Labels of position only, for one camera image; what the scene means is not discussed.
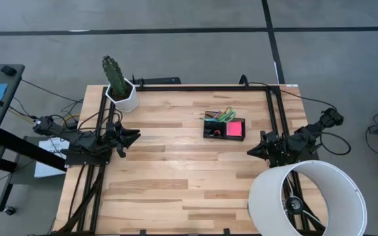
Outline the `black lamp base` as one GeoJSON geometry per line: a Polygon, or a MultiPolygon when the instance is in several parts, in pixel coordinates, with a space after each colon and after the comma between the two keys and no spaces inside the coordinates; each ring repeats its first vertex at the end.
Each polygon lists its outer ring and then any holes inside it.
{"type": "Polygon", "coordinates": [[[290,196],[284,202],[285,211],[292,215],[299,215],[303,213],[304,203],[301,198],[297,196],[290,196]]]}

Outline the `white hexagonal plant pot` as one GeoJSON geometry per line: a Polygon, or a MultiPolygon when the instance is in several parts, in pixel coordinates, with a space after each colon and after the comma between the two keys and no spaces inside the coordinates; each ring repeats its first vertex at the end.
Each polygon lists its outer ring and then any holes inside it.
{"type": "Polygon", "coordinates": [[[137,89],[128,79],[124,78],[125,82],[131,87],[131,93],[126,99],[114,100],[112,97],[112,86],[108,85],[105,96],[115,105],[115,107],[122,112],[130,113],[138,106],[137,89]]]}

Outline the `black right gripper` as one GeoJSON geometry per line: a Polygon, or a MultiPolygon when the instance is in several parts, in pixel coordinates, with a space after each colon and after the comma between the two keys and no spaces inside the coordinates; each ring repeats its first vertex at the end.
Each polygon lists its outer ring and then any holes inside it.
{"type": "Polygon", "coordinates": [[[270,162],[270,166],[284,166],[285,154],[284,141],[275,132],[261,131],[261,143],[249,150],[248,155],[263,158],[270,162]]]}

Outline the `black aluminium table frame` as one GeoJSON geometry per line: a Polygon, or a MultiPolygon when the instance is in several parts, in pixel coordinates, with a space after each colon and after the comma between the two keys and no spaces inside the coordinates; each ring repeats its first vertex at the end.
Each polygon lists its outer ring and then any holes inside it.
{"type": "Polygon", "coordinates": [[[100,204],[83,223],[97,234],[250,234],[252,181],[267,169],[247,151],[262,130],[293,132],[307,123],[295,85],[282,95],[259,85],[154,85],[138,92],[138,107],[124,115],[140,138],[104,171],[100,204]],[[203,115],[232,107],[245,120],[245,139],[203,137],[203,115]]]}

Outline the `green handled scissors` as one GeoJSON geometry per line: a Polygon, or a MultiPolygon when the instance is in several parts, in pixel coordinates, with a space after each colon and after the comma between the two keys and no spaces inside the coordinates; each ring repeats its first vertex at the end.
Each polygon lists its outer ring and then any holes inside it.
{"type": "Polygon", "coordinates": [[[222,113],[217,116],[217,121],[222,123],[231,122],[236,116],[233,107],[228,106],[222,113]]]}

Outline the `green cactus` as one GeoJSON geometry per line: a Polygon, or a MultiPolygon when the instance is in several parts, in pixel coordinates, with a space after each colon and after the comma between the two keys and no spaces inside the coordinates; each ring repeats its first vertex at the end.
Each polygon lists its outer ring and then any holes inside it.
{"type": "Polygon", "coordinates": [[[129,97],[131,87],[122,74],[119,64],[110,56],[102,59],[102,67],[111,85],[111,95],[114,100],[123,100],[129,97]]]}

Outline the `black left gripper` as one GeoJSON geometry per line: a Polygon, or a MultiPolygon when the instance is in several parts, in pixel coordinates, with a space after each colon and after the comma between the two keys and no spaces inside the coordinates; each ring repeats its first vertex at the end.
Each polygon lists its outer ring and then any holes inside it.
{"type": "Polygon", "coordinates": [[[121,129],[122,125],[119,121],[113,123],[113,122],[107,122],[106,123],[106,137],[112,147],[115,146],[117,153],[121,158],[126,157],[126,153],[124,151],[124,148],[129,148],[135,139],[133,137],[140,137],[140,130],[135,129],[129,129],[125,131],[125,135],[128,138],[125,138],[125,144],[123,143],[122,137],[121,137],[121,129]]]}

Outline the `black computer mouse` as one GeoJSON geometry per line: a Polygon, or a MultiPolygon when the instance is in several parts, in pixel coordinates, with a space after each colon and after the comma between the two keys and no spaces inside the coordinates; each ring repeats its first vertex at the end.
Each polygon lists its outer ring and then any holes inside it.
{"type": "Polygon", "coordinates": [[[17,74],[17,70],[14,69],[13,67],[11,66],[3,66],[1,69],[0,69],[1,72],[3,72],[5,75],[8,75],[8,76],[15,76],[17,74]]]}

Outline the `pink sticky note pad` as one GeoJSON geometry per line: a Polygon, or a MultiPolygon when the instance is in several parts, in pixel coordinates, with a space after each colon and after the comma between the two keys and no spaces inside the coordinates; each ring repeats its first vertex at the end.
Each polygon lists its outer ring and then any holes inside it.
{"type": "Polygon", "coordinates": [[[242,136],[243,135],[243,123],[241,121],[231,121],[226,124],[227,136],[242,136]]]}

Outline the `black mesh desk organizer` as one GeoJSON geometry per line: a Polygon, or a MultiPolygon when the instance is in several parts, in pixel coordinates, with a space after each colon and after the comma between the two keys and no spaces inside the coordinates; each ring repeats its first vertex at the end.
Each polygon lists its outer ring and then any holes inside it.
{"type": "Polygon", "coordinates": [[[204,136],[204,138],[211,138],[211,139],[219,139],[219,140],[231,140],[231,141],[239,141],[242,142],[245,139],[246,131],[245,131],[245,119],[242,118],[234,118],[232,121],[241,121],[243,123],[243,135],[242,136],[227,136],[226,135],[226,124],[222,122],[207,122],[203,121],[203,130],[210,129],[213,130],[220,130],[222,135],[221,136],[204,136]]]}

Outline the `white lampshade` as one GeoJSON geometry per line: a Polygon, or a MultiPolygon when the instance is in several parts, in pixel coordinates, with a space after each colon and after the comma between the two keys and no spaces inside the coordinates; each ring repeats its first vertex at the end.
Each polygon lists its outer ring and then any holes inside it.
{"type": "Polygon", "coordinates": [[[364,235],[368,214],[358,186],[336,166],[311,160],[274,167],[254,179],[248,210],[253,225],[262,236],[302,236],[291,225],[282,204],[284,180],[293,170],[312,180],[325,200],[327,225],[322,236],[364,235]]]}

